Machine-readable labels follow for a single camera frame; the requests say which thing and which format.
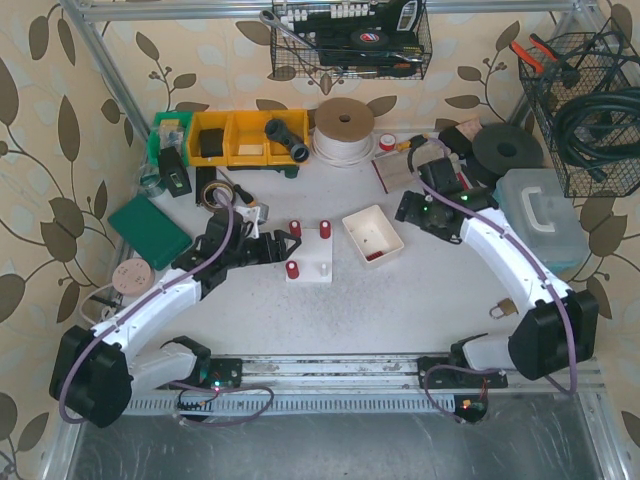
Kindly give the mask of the large red spring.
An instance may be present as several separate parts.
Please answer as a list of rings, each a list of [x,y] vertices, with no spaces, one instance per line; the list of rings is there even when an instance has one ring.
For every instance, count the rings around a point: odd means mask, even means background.
[[[319,233],[322,239],[330,239],[332,234],[332,226],[328,220],[322,220],[319,224]]]
[[[285,268],[288,280],[296,280],[299,278],[300,270],[298,264],[295,261],[288,261]]]
[[[302,236],[301,224],[298,220],[292,220],[289,222],[290,234],[294,237],[300,238]]]

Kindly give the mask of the white peg base plate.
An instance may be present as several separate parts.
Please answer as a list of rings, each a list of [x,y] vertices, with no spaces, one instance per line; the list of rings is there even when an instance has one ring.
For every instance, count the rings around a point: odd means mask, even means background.
[[[333,280],[333,237],[322,239],[319,228],[302,228],[301,245],[285,262],[295,261],[300,270],[296,280],[288,280],[285,268],[285,281],[290,284],[330,284]]]

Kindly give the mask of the white spring tray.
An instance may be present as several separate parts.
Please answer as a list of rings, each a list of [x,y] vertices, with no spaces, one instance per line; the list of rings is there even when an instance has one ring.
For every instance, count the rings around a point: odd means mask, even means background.
[[[342,224],[366,269],[388,263],[404,248],[404,242],[379,205],[344,217]]]

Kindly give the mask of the brown tape roll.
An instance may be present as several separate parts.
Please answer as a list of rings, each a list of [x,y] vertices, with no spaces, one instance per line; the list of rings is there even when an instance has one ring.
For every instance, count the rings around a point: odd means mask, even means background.
[[[209,211],[224,209],[227,204],[233,205],[236,192],[226,181],[209,181],[201,189],[200,204]]]

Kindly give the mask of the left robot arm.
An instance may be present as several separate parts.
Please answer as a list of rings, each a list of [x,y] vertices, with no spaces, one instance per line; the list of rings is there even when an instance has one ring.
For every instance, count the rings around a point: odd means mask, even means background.
[[[61,417],[104,428],[126,410],[132,396],[173,384],[217,391],[209,348],[180,336],[159,350],[145,346],[176,316],[221,285],[232,269],[285,262],[301,246],[283,230],[249,233],[237,212],[213,215],[203,234],[172,263],[156,286],[110,319],[90,329],[74,326],[60,341],[49,387]]]

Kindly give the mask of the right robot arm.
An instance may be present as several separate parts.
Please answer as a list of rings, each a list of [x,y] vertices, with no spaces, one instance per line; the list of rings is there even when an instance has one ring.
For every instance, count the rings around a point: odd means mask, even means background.
[[[462,345],[466,370],[494,374],[515,370],[528,380],[569,372],[564,392],[578,387],[579,363],[592,358],[599,305],[587,290],[574,291],[517,236],[493,195],[465,189],[451,161],[441,158],[409,172],[421,187],[403,194],[400,222],[451,244],[465,244],[505,287],[520,316],[510,334],[480,334]]]

